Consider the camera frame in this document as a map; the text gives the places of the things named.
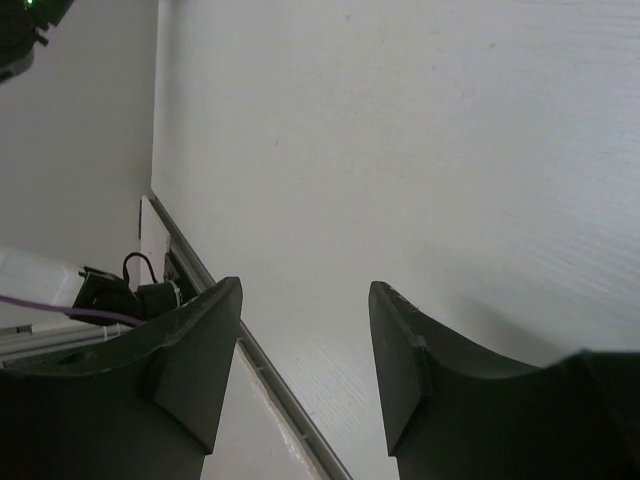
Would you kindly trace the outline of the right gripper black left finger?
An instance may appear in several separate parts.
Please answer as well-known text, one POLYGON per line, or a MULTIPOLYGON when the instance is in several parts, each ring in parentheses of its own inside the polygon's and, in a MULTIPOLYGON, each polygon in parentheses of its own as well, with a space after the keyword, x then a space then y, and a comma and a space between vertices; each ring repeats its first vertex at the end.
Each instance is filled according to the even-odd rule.
POLYGON ((5 479, 197 479, 214 449, 243 292, 188 304, 58 362, 1 373, 5 479))

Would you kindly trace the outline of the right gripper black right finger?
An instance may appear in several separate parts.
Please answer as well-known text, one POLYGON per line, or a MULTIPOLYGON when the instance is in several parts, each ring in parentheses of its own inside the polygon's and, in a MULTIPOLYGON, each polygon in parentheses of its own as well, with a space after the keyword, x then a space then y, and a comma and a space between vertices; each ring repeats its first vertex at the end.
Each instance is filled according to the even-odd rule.
POLYGON ((536 367, 371 284, 387 450, 403 479, 635 479, 639 356, 573 353, 536 367))

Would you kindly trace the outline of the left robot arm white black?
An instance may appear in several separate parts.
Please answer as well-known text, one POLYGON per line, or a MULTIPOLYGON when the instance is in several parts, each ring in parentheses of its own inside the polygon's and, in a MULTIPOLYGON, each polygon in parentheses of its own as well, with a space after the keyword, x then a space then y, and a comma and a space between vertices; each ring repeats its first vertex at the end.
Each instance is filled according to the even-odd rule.
POLYGON ((76 266, 3 246, 1 301, 38 311, 60 313, 97 326, 138 327, 172 312, 187 301, 184 288, 168 277, 160 279, 150 259, 129 253, 122 274, 76 266), (128 263, 140 259, 151 281, 132 287, 128 263))

